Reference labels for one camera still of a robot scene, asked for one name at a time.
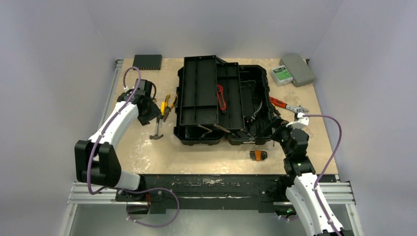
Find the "black plastic toolbox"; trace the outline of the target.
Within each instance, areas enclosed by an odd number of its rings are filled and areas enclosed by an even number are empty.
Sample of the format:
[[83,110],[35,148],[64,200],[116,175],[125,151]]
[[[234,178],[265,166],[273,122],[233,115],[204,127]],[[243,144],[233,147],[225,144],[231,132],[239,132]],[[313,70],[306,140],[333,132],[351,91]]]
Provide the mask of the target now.
[[184,145],[264,145],[276,112],[266,70],[215,55],[185,57],[178,71],[174,135]]

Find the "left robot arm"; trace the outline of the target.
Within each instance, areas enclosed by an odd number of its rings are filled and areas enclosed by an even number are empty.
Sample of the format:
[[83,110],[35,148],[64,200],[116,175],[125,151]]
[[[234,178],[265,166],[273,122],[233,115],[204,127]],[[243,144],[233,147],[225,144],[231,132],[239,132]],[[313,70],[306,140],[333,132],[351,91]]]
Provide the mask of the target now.
[[126,189],[134,201],[145,198],[146,187],[139,174],[122,170],[116,149],[131,123],[145,126],[161,114],[153,100],[156,86],[148,80],[139,81],[137,90],[122,93],[105,123],[87,140],[74,147],[76,178],[79,182]]

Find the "yellow handled pliers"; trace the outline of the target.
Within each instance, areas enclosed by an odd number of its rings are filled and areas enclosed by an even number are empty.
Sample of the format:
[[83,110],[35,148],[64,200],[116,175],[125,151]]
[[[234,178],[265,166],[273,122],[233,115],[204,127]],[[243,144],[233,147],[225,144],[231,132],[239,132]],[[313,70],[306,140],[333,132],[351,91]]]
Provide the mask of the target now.
[[161,107],[161,118],[163,120],[163,122],[166,121],[167,117],[169,116],[170,111],[176,106],[177,101],[178,101],[178,97],[177,95],[174,96],[174,100],[172,103],[170,103],[170,97],[171,95],[168,94],[165,97],[164,102],[162,103],[162,107]]

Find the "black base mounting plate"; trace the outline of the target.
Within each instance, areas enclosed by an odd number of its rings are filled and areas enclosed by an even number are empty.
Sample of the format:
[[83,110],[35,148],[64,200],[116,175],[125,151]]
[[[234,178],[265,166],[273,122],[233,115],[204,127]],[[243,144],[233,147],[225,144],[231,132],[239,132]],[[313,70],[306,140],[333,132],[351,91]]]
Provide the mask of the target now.
[[168,209],[276,211],[274,203],[286,202],[288,175],[192,175],[146,174],[140,190],[147,194],[118,191],[117,202],[149,203],[151,214]]

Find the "orange hex key set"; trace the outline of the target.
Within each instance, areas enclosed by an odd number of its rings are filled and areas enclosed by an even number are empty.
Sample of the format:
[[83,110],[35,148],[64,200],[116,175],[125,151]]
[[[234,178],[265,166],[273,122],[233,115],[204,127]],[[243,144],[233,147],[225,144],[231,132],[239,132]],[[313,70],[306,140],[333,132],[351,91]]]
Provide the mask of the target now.
[[252,150],[249,152],[250,159],[252,161],[264,161],[268,157],[268,153],[262,150]]

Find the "aluminium frame rail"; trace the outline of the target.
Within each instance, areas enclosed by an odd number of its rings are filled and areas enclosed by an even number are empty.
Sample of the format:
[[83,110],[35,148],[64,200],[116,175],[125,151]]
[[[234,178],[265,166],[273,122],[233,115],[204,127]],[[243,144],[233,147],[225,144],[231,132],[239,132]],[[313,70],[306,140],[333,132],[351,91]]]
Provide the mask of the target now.
[[95,73],[94,75],[97,79],[94,81],[94,88],[99,88],[99,93],[97,97],[99,98],[99,108],[102,108],[102,114],[98,123],[97,128],[94,130],[91,137],[87,141],[96,142],[95,133],[100,129],[100,127],[105,123],[109,115],[113,110],[113,99],[115,97],[115,92],[118,87],[120,72],[122,71],[124,59],[117,59],[111,63],[111,65],[106,66],[106,70],[100,74]]

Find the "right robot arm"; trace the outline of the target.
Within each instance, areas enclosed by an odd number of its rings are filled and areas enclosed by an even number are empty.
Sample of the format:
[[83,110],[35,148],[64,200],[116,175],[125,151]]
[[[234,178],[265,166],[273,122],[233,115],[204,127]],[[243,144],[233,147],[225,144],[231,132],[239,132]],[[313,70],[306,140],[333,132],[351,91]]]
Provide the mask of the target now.
[[302,130],[309,123],[309,116],[298,113],[293,122],[275,117],[270,127],[275,131],[273,141],[279,142],[284,151],[284,169],[288,181],[276,187],[277,196],[289,200],[308,236],[353,236],[334,215],[319,185],[322,174],[316,171],[307,156],[309,135]]

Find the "red black utility knife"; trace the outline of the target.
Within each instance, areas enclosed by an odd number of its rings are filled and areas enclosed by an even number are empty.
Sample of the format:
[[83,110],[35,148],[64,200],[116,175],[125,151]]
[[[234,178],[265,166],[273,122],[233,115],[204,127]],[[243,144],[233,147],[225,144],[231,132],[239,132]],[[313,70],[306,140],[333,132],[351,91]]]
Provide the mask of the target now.
[[219,103],[220,111],[225,114],[227,110],[226,101],[224,98],[223,87],[220,84],[217,84],[217,100]]

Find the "grey plastic case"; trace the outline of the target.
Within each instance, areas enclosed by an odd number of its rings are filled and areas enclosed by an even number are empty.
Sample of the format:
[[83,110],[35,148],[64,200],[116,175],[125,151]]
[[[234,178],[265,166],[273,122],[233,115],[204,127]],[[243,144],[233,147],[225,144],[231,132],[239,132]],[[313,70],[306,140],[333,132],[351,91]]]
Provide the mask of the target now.
[[293,53],[285,55],[280,59],[280,63],[284,65],[292,75],[292,84],[295,87],[311,84],[316,79],[316,75],[299,54]]

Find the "small claw hammer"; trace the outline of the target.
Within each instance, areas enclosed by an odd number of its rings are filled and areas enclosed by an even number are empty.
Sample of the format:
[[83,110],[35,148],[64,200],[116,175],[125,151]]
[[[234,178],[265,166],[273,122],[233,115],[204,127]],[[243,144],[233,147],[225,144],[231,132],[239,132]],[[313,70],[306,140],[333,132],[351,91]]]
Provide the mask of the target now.
[[156,118],[155,134],[154,134],[154,135],[150,135],[150,136],[149,136],[149,138],[150,138],[151,140],[158,140],[158,139],[160,139],[160,138],[162,138],[162,137],[163,137],[163,134],[160,134],[160,133],[159,133],[160,122],[161,122],[161,120],[162,120],[162,119],[163,119],[163,115],[159,115],[159,116]]

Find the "black network switch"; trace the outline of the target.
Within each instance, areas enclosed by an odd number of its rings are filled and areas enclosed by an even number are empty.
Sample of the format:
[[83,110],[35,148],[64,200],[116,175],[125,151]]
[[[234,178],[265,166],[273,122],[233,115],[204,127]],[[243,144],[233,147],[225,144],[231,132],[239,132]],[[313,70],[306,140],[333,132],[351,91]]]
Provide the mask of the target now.
[[135,55],[132,66],[140,70],[160,70],[162,55]]

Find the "green white small box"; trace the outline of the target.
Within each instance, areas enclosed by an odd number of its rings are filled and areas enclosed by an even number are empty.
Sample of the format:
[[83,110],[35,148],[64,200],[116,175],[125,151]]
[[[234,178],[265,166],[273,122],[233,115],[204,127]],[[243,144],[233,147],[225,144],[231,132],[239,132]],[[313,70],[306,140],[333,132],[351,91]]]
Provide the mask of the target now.
[[291,73],[284,65],[273,68],[270,75],[278,87],[290,84],[293,81]]

